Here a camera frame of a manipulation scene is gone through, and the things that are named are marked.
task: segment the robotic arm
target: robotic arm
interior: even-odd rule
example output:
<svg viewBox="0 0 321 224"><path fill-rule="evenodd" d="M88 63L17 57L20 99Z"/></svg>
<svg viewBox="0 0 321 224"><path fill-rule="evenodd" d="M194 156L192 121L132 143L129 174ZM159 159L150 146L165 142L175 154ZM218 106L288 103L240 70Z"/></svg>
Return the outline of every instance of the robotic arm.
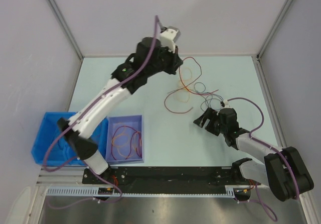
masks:
<svg viewBox="0 0 321 224"><path fill-rule="evenodd" d="M138 43L136 53L130 54L125 62L116 68L111 79L87 106L68 120L61 118L57 122L61 131L72 126L64 138L78 159L83 160L96 174L101 174L108 168L108 163L98 151L98 146L90 139L96 127L115 106L145 85L149 77L163 71L176 74L176 70L183 64L175 44L180 36L179 29L161 27L161 30L160 40L156 39L147 65L136 77L105 94L107 89L123 82L138 71L152 47L151 37L146 37Z"/></svg>
<svg viewBox="0 0 321 224"><path fill-rule="evenodd" d="M249 136L249 131L239 127L237 114L228 102L221 102L224 107L220 111L210 107L193 123L218 136L223 134L225 142L229 147L246 152L259 160L257 163L250 158L238 160L232 164L240 177L252 179L270 187L273 194L281 201L285 201L296 196L295 185L290 175L290 170L284 165L282 158L271 148L258 143L261 140L253 140ZM312 190L313 180L305 167L305 164L294 147L279 148L278 150L287 160L297 182L299 193Z"/></svg>

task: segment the white table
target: white table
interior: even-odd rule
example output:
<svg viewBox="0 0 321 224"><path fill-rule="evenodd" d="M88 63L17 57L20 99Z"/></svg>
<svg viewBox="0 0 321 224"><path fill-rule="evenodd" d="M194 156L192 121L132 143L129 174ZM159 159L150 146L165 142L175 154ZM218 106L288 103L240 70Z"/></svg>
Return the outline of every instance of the white table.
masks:
<svg viewBox="0 0 321 224"><path fill-rule="evenodd" d="M125 58L85 58L69 111L81 110L94 98L124 60ZM203 71L199 81L206 85L207 90L219 89L217 93L224 99L246 97L262 108L265 123L254 135L277 145L251 57L196 57L196 60ZM192 60L187 60L183 66L192 70L193 78L199 75L199 68ZM183 70L183 75L189 75L188 71ZM248 157L247 154L228 147L223 136L216 137L193 124L193 120L202 114L202 97L192 95L188 103L181 103L173 96L170 97L168 106L173 110L184 111L194 107L184 115L173 114L165 109L164 98L169 91L177 88L178 80L178 75L156 74L110 113L109 116L143 115L145 162L129 165L230 166L234 161ZM180 93L180 97L186 97L186 94ZM242 100L235 100L230 104L237 112L240 127L251 130L260 124L261 116L255 106Z"/></svg>

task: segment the blue plastic box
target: blue plastic box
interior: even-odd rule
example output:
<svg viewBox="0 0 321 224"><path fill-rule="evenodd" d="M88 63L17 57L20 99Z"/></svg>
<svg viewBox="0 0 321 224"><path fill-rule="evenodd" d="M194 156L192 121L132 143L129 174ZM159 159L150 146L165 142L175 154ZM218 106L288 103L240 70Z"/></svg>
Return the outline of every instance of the blue plastic box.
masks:
<svg viewBox="0 0 321 224"><path fill-rule="evenodd" d="M144 162L144 144L143 144L143 127L142 116L123 116L109 118L108 135L107 135L107 149L105 160L109 164L124 164L129 162L142 163ZM129 127L134 128L141 134L141 146L138 144L138 134L133 136L135 131ZM114 145L120 146L119 148L112 145L113 136L118 136L114 139Z"/></svg>
<svg viewBox="0 0 321 224"><path fill-rule="evenodd" d="M60 118L69 119L75 112L47 112L41 122L34 146L32 147L31 153L35 159L35 162L39 165L43 164L44 156L52 144L54 139L60 134L60 130L57 126L57 121ZM105 156L106 154L106 141L107 141L107 129L108 120L104 119L99 126L95 129L91 136L91 139L98 144L98 150ZM66 160L75 156L75 152L68 145L68 143L61 138L58 143L52 149L47 165L59 166ZM69 165L84 165L81 160L73 160Z"/></svg>

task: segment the wall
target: wall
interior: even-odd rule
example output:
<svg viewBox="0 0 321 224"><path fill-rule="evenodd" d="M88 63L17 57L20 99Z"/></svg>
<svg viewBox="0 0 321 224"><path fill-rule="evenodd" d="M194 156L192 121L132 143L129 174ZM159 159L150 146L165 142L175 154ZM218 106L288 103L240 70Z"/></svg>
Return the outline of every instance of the wall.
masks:
<svg viewBox="0 0 321 224"><path fill-rule="evenodd" d="M180 53L252 55L285 0L56 0L84 56L128 55L153 16L180 28Z"/></svg>
<svg viewBox="0 0 321 224"><path fill-rule="evenodd" d="M80 61L46 0L0 0L0 223L40 166L31 147L46 111L64 111Z"/></svg>
<svg viewBox="0 0 321 224"><path fill-rule="evenodd" d="M321 210L321 0L295 0L262 57L288 145L296 147L314 180Z"/></svg>

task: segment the lavender plastic box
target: lavender plastic box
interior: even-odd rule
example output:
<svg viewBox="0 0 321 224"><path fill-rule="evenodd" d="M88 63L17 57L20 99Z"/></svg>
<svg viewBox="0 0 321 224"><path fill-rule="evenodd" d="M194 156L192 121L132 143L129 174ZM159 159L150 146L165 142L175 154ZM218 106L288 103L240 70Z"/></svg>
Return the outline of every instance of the lavender plastic box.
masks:
<svg viewBox="0 0 321 224"><path fill-rule="evenodd" d="M144 144L142 116L110 117L108 121L105 160L111 165L130 162L143 163ZM138 131L141 134L141 145L139 144L139 134L134 134L135 131Z"/></svg>

